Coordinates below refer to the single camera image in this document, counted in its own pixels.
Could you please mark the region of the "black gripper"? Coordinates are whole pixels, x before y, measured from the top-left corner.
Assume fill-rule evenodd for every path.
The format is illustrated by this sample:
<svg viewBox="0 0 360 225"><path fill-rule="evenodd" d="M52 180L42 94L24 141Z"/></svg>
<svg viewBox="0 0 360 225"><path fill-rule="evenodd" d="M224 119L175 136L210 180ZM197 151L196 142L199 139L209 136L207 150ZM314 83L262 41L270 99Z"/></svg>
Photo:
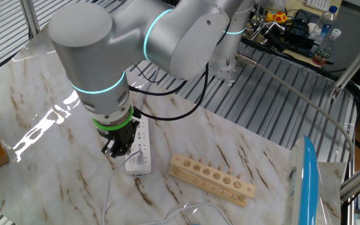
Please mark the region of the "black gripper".
<svg viewBox="0 0 360 225"><path fill-rule="evenodd" d="M130 120L123 127L112 131L108 131L106 128L98 128L98 133L107 139L101 152L112 158L128 155L131 152L138 125L138 121Z"/></svg>

